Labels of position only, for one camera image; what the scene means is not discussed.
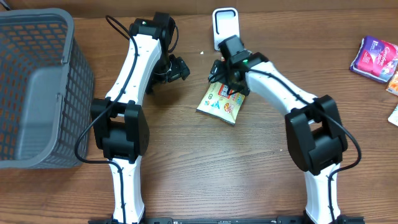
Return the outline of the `yellow snack packet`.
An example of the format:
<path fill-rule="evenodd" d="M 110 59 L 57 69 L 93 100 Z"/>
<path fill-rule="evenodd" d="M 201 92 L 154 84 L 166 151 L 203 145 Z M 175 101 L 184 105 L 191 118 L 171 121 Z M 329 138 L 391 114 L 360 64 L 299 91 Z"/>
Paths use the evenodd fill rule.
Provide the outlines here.
<path fill-rule="evenodd" d="M 232 92 L 225 84 L 220 82 L 212 83 L 198 105 L 197 111 L 215 116 L 231 125 L 235 125 L 245 96 L 241 93 L 232 95 Z"/>

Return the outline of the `red purple pantyliner pack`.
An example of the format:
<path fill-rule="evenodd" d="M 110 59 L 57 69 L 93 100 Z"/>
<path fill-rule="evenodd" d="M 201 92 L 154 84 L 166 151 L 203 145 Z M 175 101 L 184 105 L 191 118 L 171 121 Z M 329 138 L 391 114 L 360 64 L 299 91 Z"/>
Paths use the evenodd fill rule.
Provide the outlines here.
<path fill-rule="evenodd" d="M 377 82 L 388 82 L 397 68 L 397 45 L 370 35 L 362 38 L 350 70 Z"/>

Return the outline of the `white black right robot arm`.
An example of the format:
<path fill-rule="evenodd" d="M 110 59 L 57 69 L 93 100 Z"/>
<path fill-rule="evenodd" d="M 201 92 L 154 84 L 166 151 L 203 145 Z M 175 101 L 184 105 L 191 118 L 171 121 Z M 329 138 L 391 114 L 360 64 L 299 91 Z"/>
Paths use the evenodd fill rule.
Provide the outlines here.
<path fill-rule="evenodd" d="M 222 40 L 218 50 L 223 59 L 214 62 L 209 80 L 227 85 L 232 94 L 256 93 L 284 117 L 289 154 L 305 176 L 306 221 L 338 223 L 336 178 L 348 143 L 333 98 L 300 89 L 236 35 Z"/>

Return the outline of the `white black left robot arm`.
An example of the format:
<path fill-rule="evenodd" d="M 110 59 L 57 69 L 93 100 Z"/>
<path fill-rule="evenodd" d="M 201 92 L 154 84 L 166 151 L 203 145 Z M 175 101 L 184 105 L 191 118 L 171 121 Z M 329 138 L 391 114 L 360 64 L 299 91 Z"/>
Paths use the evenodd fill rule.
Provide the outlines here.
<path fill-rule="evenodd" d="M 142 109 L 145 94 L 157 83 L 185 80 L 190 70 L 172 52 L 178 27 L 167 13 L 136 19 L 124 27 L 111 16 L 106 20 L 127 40 L 129 50 L 114 85 L 105 98 L 94 99 L 90 113 L 98 149 L 113 177 L 115 208 L 108 223 L 143 223 L 141 162 L 149 145 L 149 125 Z"/>

